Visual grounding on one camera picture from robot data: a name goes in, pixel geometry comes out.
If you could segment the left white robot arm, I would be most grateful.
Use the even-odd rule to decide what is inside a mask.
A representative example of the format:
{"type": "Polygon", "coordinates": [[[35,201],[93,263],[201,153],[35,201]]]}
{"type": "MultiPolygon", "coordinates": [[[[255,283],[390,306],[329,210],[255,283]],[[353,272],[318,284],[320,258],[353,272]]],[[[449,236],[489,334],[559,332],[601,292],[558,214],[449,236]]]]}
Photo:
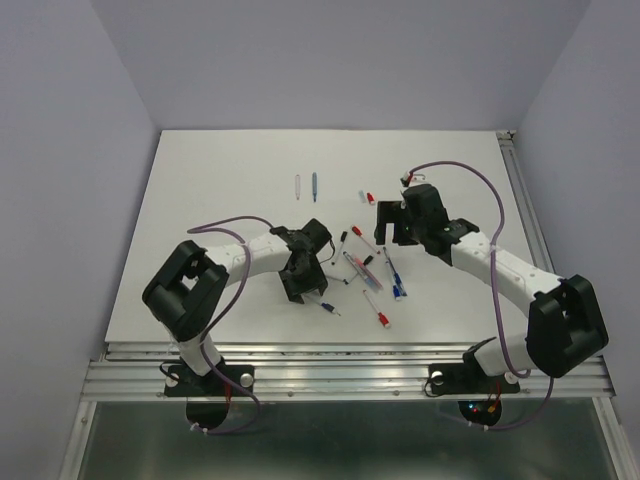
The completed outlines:
{"type": "Polygon", "coordinates": [[[307,294],[324,294],[328,280],[317,255],[332,243],[318,220],[302,228],[272,227],[251,240],[222,228],[236,242],[207,250],[192,240],[181,242],[142,293],[142,301],[170,334],[181,360],[189,368],[188,382],[199,393],[215,392],[222,382],[222,356],[209,332],[222,316],[216,314],[224,290],[238,284],[235,304],[251,277],[276,273],[287,299],[302,304],[307,294]]]}

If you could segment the light blue pen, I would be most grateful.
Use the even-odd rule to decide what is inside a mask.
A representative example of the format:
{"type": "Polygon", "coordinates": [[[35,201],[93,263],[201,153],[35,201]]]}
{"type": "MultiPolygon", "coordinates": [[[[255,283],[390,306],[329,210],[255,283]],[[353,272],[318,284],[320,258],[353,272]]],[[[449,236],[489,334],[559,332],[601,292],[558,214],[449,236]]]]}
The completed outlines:
{"type": "Polygon", "coordinates": [[[319,185],[317,172],[312,173],[311,182],[312,182],[312,200],[314,203],[316,203],[318,199],[318,185],[319,185]]]}

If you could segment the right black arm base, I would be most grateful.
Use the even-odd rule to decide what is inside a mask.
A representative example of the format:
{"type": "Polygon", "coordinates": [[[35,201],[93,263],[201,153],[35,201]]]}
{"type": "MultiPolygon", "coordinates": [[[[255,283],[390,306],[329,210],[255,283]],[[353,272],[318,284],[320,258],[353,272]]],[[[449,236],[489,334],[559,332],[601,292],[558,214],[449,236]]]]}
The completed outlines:
{"type": "Polygon", "coordinates": [[[440,363],[429,367],[423,384],[428,398],[459,396],[462,419],[485,429],[496,427],[503,411],[502,397],[521,391],[518,382],[510,383],[503,375],[487,376],[463,363],[440,363]]]}

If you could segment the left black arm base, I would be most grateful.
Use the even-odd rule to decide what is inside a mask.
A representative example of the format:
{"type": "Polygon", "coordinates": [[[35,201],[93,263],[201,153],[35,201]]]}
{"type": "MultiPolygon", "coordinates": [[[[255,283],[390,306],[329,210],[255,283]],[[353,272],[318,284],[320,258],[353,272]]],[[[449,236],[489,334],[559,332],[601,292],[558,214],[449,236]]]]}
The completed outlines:
{"type": "Polygon", "coordinates": [[[182,361],[163,362],[163,395],[184,399],[185,417],[192,431],[221,436],[240,433],[252,426],[261,404],[253,393],[255,368],[248,364],[218,366],[216,372],[198,376],[182,361]]]}

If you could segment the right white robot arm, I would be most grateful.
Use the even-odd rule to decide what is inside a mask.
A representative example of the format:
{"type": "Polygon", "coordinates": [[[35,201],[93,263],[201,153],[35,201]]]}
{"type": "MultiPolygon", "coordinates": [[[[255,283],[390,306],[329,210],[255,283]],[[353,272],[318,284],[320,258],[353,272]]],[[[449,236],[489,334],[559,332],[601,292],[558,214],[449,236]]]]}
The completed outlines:
{"type": "Polygon", "coordinates": [[[406,189],[397,201],[377,206],[374,238],[420,245],[447,265],[490,286],[494,301],[508,300],[527,319],[525,332],[504,333],[474,345],[460,366],[463,384],[482,390],[507,372],[539,370],[560,378],[609,343],[593,285],[538,269],[491,240],[472,222],[452,219],[430,184],[406,189]]]}

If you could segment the blue cap marker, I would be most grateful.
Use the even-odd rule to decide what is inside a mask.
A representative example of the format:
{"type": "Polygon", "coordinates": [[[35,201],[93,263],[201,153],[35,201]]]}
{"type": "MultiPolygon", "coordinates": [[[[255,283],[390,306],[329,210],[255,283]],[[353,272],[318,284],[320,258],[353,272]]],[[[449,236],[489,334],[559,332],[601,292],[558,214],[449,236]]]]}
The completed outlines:
{"type": "Polygon", "coordinates": [[[324,301],[323,299],[318,298],[318,297],[314,297],[314,296],[310,296],[310,295],[305,295],[304,298],[306,300],[318,305],[323,310],[327,311],[329,314],[340,316],[340,312],[337,310],[337,308],[334,305],[324,301]]]}

